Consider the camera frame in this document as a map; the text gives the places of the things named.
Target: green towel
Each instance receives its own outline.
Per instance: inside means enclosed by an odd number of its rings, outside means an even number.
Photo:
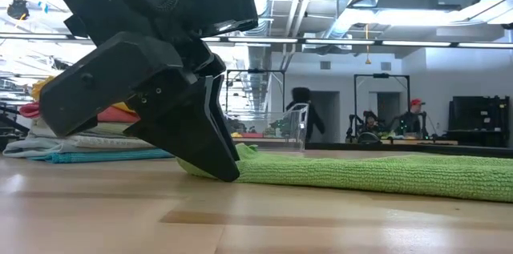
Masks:
[[[268,183],[513,202],[513,159],[404,155],[307,159],[236,146],[239,183]],[[189,174],[212,178],[181,159]]]

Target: stack of folded towels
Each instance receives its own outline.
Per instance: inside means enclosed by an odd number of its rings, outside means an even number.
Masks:
[[[100,113],[97,127],[66,138],[58,138],[46,125],[39,116],[38,102],[23,106],[20,114],[32,119],[29,135],[24,140],[7,144],[3,152],[5,157],[44,160],[50,163],[172,157],[150,143],[123,134],[127,127],[139,120],[137,114],[123,103],[113,105]]]

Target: clear plastic container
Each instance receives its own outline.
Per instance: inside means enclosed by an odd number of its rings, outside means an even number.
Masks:
[[[308,104],[298,103],[285,113],[227,113],[234,143],[257,145],[264,151],[304,151]]]

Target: person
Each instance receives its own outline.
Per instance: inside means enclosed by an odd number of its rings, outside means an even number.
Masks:
[[[313,133],[313,125],[317,127],[319,132],[321,134],[325,133],[325,126],[322,122],[321,117],[319,117],[319,114],[317,111],[315,111],[315,106],[312,104],[312,101],[310,101],[310,89],[306,87],[296,87],[292,89],[292,102],[290,102],[289,105],[287,105],[286,109],[287,111],[290,110],[294,105],[298,103],[307,103],[309,104],[308,109],[308,119],[306,122],[306,142],[310,141],[310,138],[312,138]]]
[[[364,111],[363,116],[366,119],[366,123],[362,125],[360,133],[370,132],[377,134],[381,131],[376,114],[374,114],[372,111]]]
[[[422,131],[420,119],[422,105],[425,103],[421,99],[413,99],[410,102],[410,111],[401,116],[401,120],[406,125],[406,133],[420,133]]]

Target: doorway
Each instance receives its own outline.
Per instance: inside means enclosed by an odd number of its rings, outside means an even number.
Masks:
[[[390,123],[395,117],[401,114],[401,93],[398,92],[378,92],[376,93],[378,99],[378,113],[379,119]]]
[[[322,135],[317,127],[313,126],[311,143],[340,143],[340,92],[312,91],[310,92],[316,112],[325,124],[325,133]]]

